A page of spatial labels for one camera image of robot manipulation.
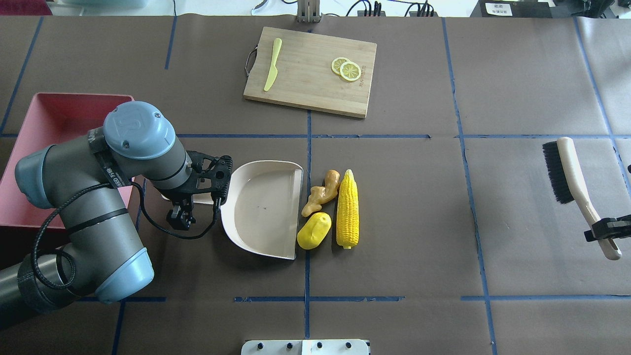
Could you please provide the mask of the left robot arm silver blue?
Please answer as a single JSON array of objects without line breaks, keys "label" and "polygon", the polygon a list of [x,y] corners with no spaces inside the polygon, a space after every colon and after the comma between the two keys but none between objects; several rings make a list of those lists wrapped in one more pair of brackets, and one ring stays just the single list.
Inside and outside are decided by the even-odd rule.
[{"label": "left robot arm silver blue", "polygon": [[82,137],[20,159],[18,188],[51,212],[30,254],[1,272],[1,328],[83,296],[110,304],[149,285],[155,272],[119,189],[146,178],[173,202],[172,227],[185,231],[198,187],[194,164],[171,122],[142,101],[118,105]]}]

